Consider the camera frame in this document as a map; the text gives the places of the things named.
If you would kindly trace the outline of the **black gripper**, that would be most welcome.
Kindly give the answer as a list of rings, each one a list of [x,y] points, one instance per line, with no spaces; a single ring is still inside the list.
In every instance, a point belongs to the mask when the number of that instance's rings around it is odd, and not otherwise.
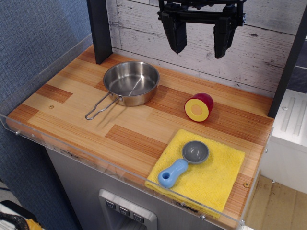
[[[176,54],[187,45],[186,23],[215,24],[214,52],[219,59],[231,47],[236,28],[246,21],[244,0],[160,0],[158,3],[158,20]]]

